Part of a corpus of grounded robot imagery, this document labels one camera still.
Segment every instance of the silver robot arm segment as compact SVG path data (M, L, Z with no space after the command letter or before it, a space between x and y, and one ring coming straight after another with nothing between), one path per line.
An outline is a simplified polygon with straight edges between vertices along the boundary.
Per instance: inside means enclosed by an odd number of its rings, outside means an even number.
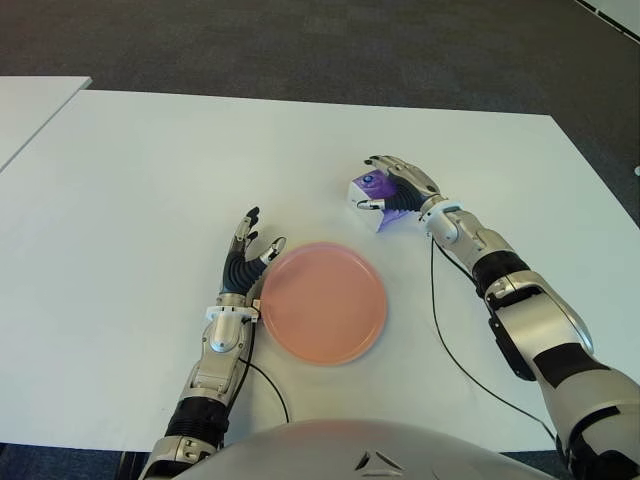
M402 203L405 210L419 211L426 231L471 273L509 366L518 377L540 385L558 432L558 451L573 475L639 475L640 386L595 359L580 316L500 234L485 228L460 202L442 196L417 167L389 156L365 163L402 180L402 202L376 199L359 208L389 209Z
M156 442L140 480L173 478L223 445L241 377L238 359L251 345L253 325L259 317L259 311L247 305L247 293L286 243L280 237L258 257L246 260L246 249L258 236L251 232L258 213L257 207L249 211L236 229L216 305L207 309L210 323L202 334L200 360L191 370L165 436Z

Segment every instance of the round plate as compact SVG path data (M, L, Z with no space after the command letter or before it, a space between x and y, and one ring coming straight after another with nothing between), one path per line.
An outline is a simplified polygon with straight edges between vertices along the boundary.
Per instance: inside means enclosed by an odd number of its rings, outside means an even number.
M387 297L376 271L355 252L312 243L272 266L260 309L269 333L290 353L316 365L338 365L376 341Z

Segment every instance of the black cable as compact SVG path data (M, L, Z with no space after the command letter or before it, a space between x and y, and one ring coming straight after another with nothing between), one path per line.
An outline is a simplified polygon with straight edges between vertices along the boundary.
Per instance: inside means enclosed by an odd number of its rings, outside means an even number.
M282 395L280 394L280 390L278 390L278 387L276 387L275 383L273 383L271 381L269 376L266 373L264 373L260 367L254 365L253 363L250 363L250 362L248 362L246 360L243 360L242 358L240 359L240 361L242 363L244 363L245 365L248 365L251 368L255 369L260 375L262 375L264 377L264 379L267 382L269 382L269 385L271 385L273 390L276 392L276 395L278 395L278 398L280 399L280 404L282 405L282 410L284 411L284 418L287 420L287 423L289 423L290 420L289 420L289 411L287 410L287 405L284 403L284 398L282 398Z
M231 409L233 408L233 404L236 403L236 399L238 398L238 394L242 389L242 385L244 385L244 381L247 378L247 373L249 373L249 364L251 363L251 358L253 357L253 344L256 339L256 324L251 324L251 339L249 340L249 353L247 354L247 361L244 366L244 372L242 372L242 377L240 377L240 381L238 382L238 386L236 387L231 399L229 400L229 404L227 405L227 415L231 413Z
M134 480L140 476L148 455L142 452L122 452L114 480Z
M467 272L464 268L462 268L460 266L460 264L458 262L456 262L453 258L451 258L447 252L444 251L444 249L440 246L440 244L438 242L436 242L433 238L432 238L433 243L436 244L436 247L438 247L438 250L440 250L440 253L442 255L444 255L446 257L447 260L449 260L458 270L460 270L462 272L462 274L467 277L469 279L469 281L471 283L473 283L474 286L477 286L476 281L473 279L473 277L471 275L469 275L469 272ZM431 254L433 255L433 245L431 245Z
M536 422L538 422L546 430L547 434L549 434L549 437L551 437L551 440L555 441L555 436L553 435L553 433L551 433L551 430L549 429L549 427L542 420L540 420L538 417L530 414L526 410L523 410L522 408L515 406L513 403L508 402L504 398L496 395L491 390L489 390L487 387L485 387L483 384L481 384L478 380L475 379L475 377L473 375L471 375L469 372L467 372L467 370L462 365L460 365L460 362L458 362L456 357L454 357L453 353L451 353L451 350L449 350L449 347L447 346L446 342L444 341L444 338L442 337L442 332L440 331L440 324L438 323L438 317L436 316L436 296L435 296L434 277L433 277L433 251L434 251L433 250L433 245L434 244L437 245L437 243L435 242L435 240L432 237L431 238L431 265L430 265L430 274L431 274L431 307L432 307L432 310L433 310L433 321L434 321L434 323L436 325L436 330L438 332L438 337L440 338L440 342L442 343L442 346L444 347L445 351L447 352L447 354L449 355L449 357L451 358L453 363L455 363L456 366L462 371L462 373L464 373L471 381L473 381L473 383L475 383L477 386L479 386L481 389L483 389L489 395L494 397L496 400L499 400L500 402L502 402L505 405L513 408L514 410L520 412L521 414L526 415L531 420L535 420ZM454 262L448 255L445 254L445 257L447 257L452 263L454 263L458 268L461 269L461 267L456 262Z

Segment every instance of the purple object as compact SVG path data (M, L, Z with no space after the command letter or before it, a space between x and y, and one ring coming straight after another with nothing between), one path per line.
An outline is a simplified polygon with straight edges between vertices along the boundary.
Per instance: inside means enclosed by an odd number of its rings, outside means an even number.
M365 173L353 182L371 199L388 198L396 193L396 186L380 170ZM378 231L381 231L392 221L404 217L407 213L400 210L385 210Z

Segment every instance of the small box held by robot hand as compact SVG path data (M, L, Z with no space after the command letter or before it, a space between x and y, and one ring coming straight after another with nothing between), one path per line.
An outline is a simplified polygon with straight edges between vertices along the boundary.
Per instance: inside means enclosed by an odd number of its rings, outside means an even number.
M375 198L388 198L396 193L396 186L381 171L373 170L351 181L348 200L354 211L374 232L380 232L389 223L408 212L398 210L360 210L358 202Z

